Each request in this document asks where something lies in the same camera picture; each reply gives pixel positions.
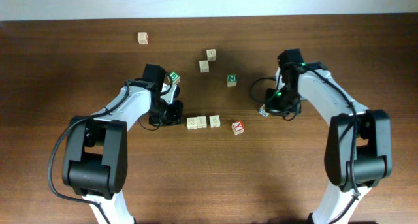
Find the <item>blue bird picture block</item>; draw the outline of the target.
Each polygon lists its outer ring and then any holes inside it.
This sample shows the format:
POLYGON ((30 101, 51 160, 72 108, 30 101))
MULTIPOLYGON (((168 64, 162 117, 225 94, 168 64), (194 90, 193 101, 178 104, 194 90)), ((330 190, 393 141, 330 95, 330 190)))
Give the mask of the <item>blue bird picture block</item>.
POLYGON ((260 108, 259 108, 259 110, 258 110, 258 112, 260 113, 260 115, 262 115, 263 117, 265 117, 265 118, 267 118, 268 116, 269 116, 269 112, 267 112, 266 111, 266 105, 265 104, 263 104, 260 108))

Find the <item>green N wooden block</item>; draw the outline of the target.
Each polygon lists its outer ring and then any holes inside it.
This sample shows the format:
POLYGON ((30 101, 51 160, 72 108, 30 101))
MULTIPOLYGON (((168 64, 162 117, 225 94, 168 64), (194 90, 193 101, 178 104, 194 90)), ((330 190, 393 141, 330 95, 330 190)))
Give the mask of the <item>green N wooden block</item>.
POLYGON ((228 74, 227 75, 227 86, 228 87, 233 87, 237 85, 237 75, 235 74, 228 74))

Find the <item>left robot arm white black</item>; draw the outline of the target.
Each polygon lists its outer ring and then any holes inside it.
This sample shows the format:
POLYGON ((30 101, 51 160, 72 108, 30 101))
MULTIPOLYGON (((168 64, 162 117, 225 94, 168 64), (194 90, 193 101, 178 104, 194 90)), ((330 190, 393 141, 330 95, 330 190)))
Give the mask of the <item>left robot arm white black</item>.
POLYGON ((151 130, 182 122, 180 88, 165 83, 169 75, 147 64, 143 75, 126 80, 120 93, 102 110, 75 116, 60 137, 66 140, 63 183, 76 200, 91 206, 99 223, 135 223, 123 195, 128 171, 127 133, 148 116, 151 130))

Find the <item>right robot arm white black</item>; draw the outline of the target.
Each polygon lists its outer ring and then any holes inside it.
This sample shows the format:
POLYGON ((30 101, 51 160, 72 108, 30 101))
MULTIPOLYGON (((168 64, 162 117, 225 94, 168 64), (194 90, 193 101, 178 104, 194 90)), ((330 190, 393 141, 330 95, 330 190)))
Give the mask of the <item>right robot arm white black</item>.
POLYGON ((351 97, 321 62, 307 63, 298 49, 278 55, 276 86, 265 109, 293 120, 307 100, 329 127, 324 155, 328 186, 308 223, 348 223, 360 201, 392 171, 391 123, 351 97))

